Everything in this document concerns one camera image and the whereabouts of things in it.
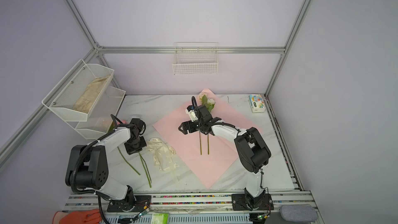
orange glove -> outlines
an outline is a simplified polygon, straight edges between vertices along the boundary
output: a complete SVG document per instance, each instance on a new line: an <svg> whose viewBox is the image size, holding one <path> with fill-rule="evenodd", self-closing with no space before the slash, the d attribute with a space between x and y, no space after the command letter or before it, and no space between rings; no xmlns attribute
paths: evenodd
<svg viewBox="0 0 398 224"><path fill-rule="evenodd" d="M59 224L96 224L102 221L100 210L73 211L59 221Z"/></svg>

table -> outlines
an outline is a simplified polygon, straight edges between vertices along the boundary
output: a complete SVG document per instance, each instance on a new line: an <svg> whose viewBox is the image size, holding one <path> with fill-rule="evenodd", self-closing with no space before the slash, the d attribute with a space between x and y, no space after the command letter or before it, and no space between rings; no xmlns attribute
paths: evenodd
<svg viewBox="0 0 398 224"><path fill-rule="evenodd" d="M246 94L217 96L263 129L261 136L272 154L268 165L263 168L263 186L268 187L269 191L293 190L293 182L267 112L252 113ZM152 125L183 103L190 101L191 97L192 95L128 95L117 116L121 120L128 120L132 115L141 118L147 124L143 135L145 140L155 137L162 139ZM124 145L120 146L120 150L127 161L141 173L141 176L138 176L123 160L117 149L107 154L109 174L121 183L131 186L136 193L242 192L246 187L245 175L248 172L239 159L210 189L207 189L178 154L173 156L173 162L178 165L176 172L179 174L179 183L176 183L170 173L161 172L158 166L154 166L153 153L144 148L140 153L147 162L152 178L152 188L150 188L138 154L127 155Z"/></svg>

black mounting plate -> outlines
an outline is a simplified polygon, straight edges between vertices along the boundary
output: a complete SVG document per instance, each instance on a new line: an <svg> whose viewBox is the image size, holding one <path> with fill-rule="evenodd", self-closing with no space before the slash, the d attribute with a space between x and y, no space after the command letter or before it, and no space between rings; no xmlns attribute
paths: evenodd
<svg viewBox="0 0 398 224"><path fill-rule="evenodd" d="M142 136L140 136L140 146L138 149L134 149L129 143L125 142L126 152L129 155L142 151L142 148L146 146L147 143L145 142L145 138Z"/></svg>
<svg viewBox="0 0 398 224"><path fill-rule="evenodd" d="M270 194L264 194L263 197L263 202L261 203L260 207L257 209L254 209L253 211L256 210L273 210L273 201L271 198ZM232 209L236 211L240 210L250 210L246 207L246 202L245 202L245 194L233 194L232 195Z"/></svg>
<svg viewBox="0 0 398 224"><path fill-rule="evenodd" d="M150 201L152 196L150 195L134 195L135 197L135 205L130 212L141 212L144 210L145 205L150 206ZM119 201L109 201L108 209L106 210L109 213L115 212L123 212L122 207L124 207L126 203L120 203Z"/></svg>

mesh basket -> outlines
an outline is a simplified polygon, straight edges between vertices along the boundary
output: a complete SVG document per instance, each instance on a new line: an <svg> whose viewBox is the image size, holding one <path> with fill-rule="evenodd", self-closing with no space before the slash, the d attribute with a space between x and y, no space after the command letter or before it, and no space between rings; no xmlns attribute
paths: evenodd
<svg viewBox="0 0 398 224"><path fill-rule="evenodd" d="M96 107L98 100L101 98L105 89L113 78L114 70L99 64L85 64L72 78L70 83L61 91L55 98L49 109L54 112L63 121L87 121L93 109ZM77 100L82 96L87 88L87 85L95 78L107 77L101 91L98 93L96 100L88 113L73 110L73 106Z"/></svg>
<svg viewBox="0 0 398 224"><path fill-rule="evenodd" d="M176 47L173 72L175 75L217 74L217 47Z"/></svg>
<svg viewBox="0 0 398 224"><path fill-rule="evenodd" d="M111 124L111 114L116 115L126 91L109 86L98 100L87 121L79 122L75 130L85 139L96 139L105 135Z"/></svg>

beige cloth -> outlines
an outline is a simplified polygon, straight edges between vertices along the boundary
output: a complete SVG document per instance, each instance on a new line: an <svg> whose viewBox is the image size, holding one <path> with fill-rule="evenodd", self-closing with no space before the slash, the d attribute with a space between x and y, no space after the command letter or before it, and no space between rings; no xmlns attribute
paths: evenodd
<svg viewBox="0 0 398 224"><path fill-rule="evenodd" d="M73 110L78 112L88 113L96 101L98 95L102 91L105 83L107 82L109 76L107 77L99 77L95 78L92 82L90 82L82 96L76 101L73 106Z"/></svg>

